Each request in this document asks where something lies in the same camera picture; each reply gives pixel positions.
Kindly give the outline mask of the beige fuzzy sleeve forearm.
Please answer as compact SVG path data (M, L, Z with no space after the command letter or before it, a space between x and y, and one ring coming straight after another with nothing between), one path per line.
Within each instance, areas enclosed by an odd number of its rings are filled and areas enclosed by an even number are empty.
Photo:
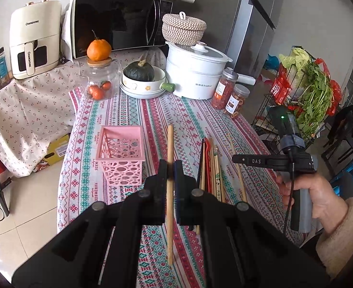
M322 233L316 252L331 278L346 272L353 264L353 198L346 200L348 211L336 230L327 235Z

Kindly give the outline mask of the person's right hand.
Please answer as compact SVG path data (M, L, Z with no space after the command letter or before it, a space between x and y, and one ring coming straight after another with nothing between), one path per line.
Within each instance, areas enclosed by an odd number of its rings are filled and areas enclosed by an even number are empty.
M348 212L348 205L340 198L328 180L318 173L304 174L294 180L294 190L309 191L313 204L312 217L317 218L327 235L331 235L343 222Z

